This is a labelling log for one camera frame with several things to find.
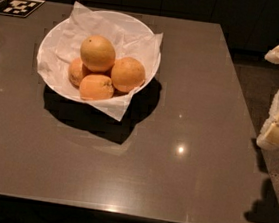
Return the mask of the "white bowl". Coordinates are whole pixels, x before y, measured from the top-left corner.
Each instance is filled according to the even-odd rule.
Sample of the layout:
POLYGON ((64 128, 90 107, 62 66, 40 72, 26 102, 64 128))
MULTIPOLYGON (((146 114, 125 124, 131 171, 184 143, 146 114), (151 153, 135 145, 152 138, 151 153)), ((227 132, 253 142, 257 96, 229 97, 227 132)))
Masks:
POLYGON ((44 37, 37 53, 38 73, 54 92, 78 103, 82 100, 77 87, 68 78, 68 65, 80 55, 80 46, 90 35, 106 37, 113 44, 116 57, 134 57, 140 61, 149 82, 159 68, 161 33, 154 33, 144 23, 127 14, 92 11, 77 7, 70 17, 44 37))

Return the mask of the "orange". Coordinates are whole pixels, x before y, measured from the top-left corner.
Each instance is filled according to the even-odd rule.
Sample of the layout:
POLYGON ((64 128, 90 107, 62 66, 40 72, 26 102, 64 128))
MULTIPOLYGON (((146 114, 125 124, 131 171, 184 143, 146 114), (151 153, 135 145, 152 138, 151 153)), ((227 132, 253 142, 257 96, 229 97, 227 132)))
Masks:
POLYGON ((80 57, 84 66, 92 72, 108 71, 115 63, 113 44, 100 35, 85 38, 80 46, 80 57))
POLYGON ((88 75, 82 80, 79 87, 80 97, 87 101, 110 99, 114 92, 112 80, 106 75, 88 75))
POLYGON ((80 83, 86 75, 89 75, 91 71, 84 65, 80 57, 75 58, 69 64, 68 77, 69 81, 74 86, 80 86, 80 83))
POLYGON ((112 84, 115 89, 128 93, 145 83, 146 73, 142 63, 133 57, 123 57, 115 61, 111 70, 112 84))

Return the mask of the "white paper liner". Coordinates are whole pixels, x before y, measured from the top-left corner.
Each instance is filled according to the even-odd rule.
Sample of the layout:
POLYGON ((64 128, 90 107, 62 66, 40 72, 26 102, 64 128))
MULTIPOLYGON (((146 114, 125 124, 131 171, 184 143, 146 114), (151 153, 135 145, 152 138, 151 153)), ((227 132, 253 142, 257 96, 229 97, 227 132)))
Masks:
POLYGON ((38 74, 56 93, 121 120, 133 95, 155 76, 161 34, 127 14, 76 2, 37 53, 38 74))

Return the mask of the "black white marker tag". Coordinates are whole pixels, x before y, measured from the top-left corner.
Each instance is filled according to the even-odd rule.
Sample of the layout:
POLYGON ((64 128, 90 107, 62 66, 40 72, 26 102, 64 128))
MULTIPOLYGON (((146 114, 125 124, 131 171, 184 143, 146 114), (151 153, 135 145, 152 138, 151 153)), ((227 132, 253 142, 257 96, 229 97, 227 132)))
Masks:
POLYGON ((44 0, 1 0, 0 15, 26 18, 44 3, 44 0))

